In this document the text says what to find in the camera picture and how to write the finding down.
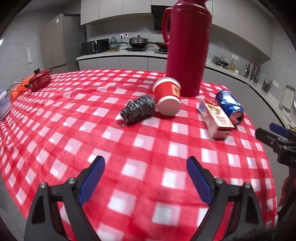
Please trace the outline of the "person's right hand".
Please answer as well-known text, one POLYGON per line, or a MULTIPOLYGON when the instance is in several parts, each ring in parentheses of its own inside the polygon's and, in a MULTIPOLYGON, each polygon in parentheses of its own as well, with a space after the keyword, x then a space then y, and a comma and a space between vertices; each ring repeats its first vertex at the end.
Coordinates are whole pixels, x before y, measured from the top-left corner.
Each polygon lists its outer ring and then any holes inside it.
POLYGON ((288 199, 288 193, 289 193, 288 188, 289 188, 290 182, 291 182, 290 177, 287 177, 284 180, 283 186, 281 188, 281 196, 277 204, 278 207, 282 207, 288 199))

